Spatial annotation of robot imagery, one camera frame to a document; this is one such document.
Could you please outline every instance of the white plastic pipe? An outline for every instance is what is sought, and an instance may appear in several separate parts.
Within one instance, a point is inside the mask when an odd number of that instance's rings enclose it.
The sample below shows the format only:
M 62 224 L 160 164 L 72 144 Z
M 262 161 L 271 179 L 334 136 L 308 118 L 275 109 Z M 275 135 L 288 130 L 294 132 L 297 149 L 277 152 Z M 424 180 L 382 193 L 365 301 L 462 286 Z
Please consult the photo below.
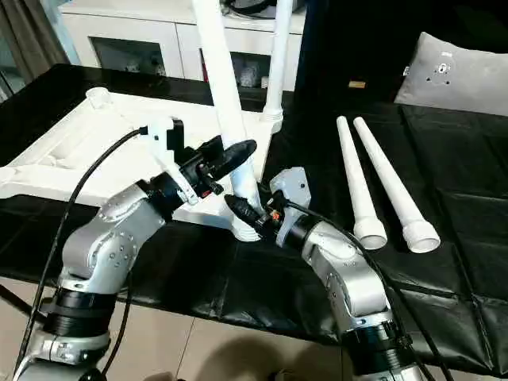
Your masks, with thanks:
M 224 148 L 228 148 L 239 141 L 246 140 L 247 134 L 241 113 L 233 63 L 225 40 L 219 0 L 192 0 L 192 4 L 212 98 L 221 128 L 222 143 Z M 246 198 L 251 206 L 261 210 L 260 196 L 251 160 L 239 166 L 230 176 L 234 194 Z M 259 239 L 254 229 L 238 218 L 233 220 L 233 232 L 238 239 L 243 241 Z
M 268 77 L 267 103 L 263 109 L 263 121 L 278 122 L 274 133 L 278 132 L 283 120 L 283 86 L 286 68 L 287 41 L 293 14 L 294 0 L 278 0 L 275 10 L 275 31 L 270 58 L 270 75 Z
M 368 250 L 376 250 L 387 244 L 387 233 L 383 223 L 378 219 L 371 194 L 368 191 L 364 172 L 352 141 L 348 121 L 345 117 L 337 119 L 337 129 L 341 139 L 342 157 L 346 177 L 348 178 L 349 194 L 351 195 L 352 211 L 355 214 L 355 237 Z
M 441 239 L 434 227 L 421 215 L 406 187 L 391 166 L 390 161 L 367 127 L 364 119 L 357 117 L 353 124 L 364 143 L 383 187 L 394 206 L 395 213 L 402 224 L 402 235 L 412 252 L 431 252 L 437 248 Z

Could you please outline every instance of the gray pillow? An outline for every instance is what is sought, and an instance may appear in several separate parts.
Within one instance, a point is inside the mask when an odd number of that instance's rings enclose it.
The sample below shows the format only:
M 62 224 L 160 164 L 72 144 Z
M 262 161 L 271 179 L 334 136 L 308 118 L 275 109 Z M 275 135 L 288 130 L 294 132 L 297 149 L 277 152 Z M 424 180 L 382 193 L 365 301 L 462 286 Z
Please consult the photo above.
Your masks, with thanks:
M 508 116 L 508 54 L 462 49 L 423 32 L 395 102 Z

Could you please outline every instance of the white cabinet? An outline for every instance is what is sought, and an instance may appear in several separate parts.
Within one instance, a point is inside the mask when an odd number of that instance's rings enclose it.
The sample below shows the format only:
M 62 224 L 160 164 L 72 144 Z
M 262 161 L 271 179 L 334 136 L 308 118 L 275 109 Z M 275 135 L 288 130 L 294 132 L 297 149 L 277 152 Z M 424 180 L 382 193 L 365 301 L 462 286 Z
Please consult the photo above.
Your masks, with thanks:
M 73 0 L 59 7 L 82 65 L 206 80 L 191 0 Z M 291 18 L 284 90 L 293 90 L 305 9 Z M 237 70 L 252 64 L 268 75 L 274 20 L 223 17 Z
M 177 24 L 176 31 L 180 43 L 180 54 L 185 78 L 202 81 L 204 79 L 204 67 L 200 52 L 201 43 L 199 41 L 198 27 L 196 25 Z M 231 52 L 267 57 L 271 55 L 273 33 L 226 28 L 225 37 Z M 290 34 L 284 75 L 284 90 L 294 89 L 301 44 L 301 35 Z
M 142 61 L 143 53 L 161 63 L 165 75 L 183 77 L 176 26 L 172 22 L 103 17 L 89 14 L 63 15 L 82 65 L 125 70 Z M 112 61 L 116 56 L 117 63 Z

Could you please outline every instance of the black table cover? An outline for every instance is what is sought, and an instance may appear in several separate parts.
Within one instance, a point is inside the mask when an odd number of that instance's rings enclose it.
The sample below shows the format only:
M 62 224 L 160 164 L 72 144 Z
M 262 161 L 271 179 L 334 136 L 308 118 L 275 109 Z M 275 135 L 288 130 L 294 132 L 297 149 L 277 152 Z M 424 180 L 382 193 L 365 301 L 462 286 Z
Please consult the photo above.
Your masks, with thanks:
M 0 166 L 9 163 L 84 99 L 88 88 L 212 104 L 207 84 L 60 65 L 0 106 Z M 243 90 L 245 110 L 264 92 Z M 291 95 L 286 94 L 286 109 Z M 273 136 L 265 181 L 303 166 L 311 208 L 347 229 L 354 223 L 335 118 L 363 116 L 422 213 L 441 235 L 438 250 L 410 253 L 401 226 L 353 131 L 389 243 L 375 253 L 418 311 L 450 367 L 508 374 L 508 119 L 395 104 L 287 113 Z M 16 196 L 0 200 L 0 275 L 39 279 L 65 204 Z M 96 209 L 75 206 L 64 236 Z M 52 266 L 52 282 L 61 260 Z M 225 230 L 172 222 L 142 249 L 134 302 L 274 333 L 336 344 L 325 291 L 298 254 L 237 242 Z M 414 347 L 433 359 L 403 312 Z

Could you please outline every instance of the white pipe end cap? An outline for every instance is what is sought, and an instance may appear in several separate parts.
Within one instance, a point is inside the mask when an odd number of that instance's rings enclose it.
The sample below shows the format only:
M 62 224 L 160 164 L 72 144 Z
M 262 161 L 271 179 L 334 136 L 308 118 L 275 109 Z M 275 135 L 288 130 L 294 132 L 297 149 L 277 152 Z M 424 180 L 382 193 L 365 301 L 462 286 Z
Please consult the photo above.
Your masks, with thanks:
M 439 247 L 441 239 L 432 224 L 426 220 L 413 221 L 404 226 L 402 235 L 412 252 L 431 252 Z
M 258 233 L 237 216 L 233 217 L 231 231 L 235 238 L 242 242 L 255 242 L 260 240 Z
M 94 109 L 102 109 L 113 102 L 110 92 L 105 87 L 93 87 L 85 95 Z
M 387 232 L 376 217 L 362 218 L 355 224 L 353 232 L 367 250 L 377 250 L 387 244 Z

